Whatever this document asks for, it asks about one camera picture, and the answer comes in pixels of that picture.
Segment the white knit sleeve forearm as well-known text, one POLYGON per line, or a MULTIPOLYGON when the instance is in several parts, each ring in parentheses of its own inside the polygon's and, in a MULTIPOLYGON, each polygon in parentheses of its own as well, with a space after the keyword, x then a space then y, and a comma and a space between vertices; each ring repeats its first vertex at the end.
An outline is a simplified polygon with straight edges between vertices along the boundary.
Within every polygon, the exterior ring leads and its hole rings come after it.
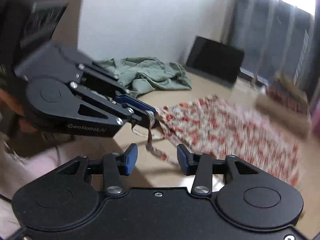
POLYGON ((1 238, 5 239, 20 228, 13 214, 11 200, 24 185, 57 168, 73 158, 73 142, 50 148, 31 158, 9 153, 1 141, 1 238))

